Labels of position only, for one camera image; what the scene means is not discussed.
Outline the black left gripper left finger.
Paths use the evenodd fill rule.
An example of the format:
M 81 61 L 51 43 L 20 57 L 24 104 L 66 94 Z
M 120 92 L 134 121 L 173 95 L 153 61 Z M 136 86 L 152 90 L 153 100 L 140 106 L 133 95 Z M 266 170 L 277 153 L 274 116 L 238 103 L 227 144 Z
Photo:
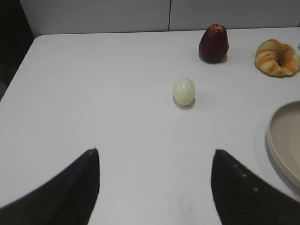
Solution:
M 100 190 L 96 148 L 39 188 L 1 207 L 2 225 L 86 225 Z

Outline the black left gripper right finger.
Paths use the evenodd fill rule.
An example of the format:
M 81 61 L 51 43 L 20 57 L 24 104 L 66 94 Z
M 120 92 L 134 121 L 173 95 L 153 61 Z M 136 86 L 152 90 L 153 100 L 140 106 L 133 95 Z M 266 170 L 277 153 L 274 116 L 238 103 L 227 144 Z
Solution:
M 300 203 L 216 150 L 211 169 L 213 201 L 224 225 L 298 225 Z

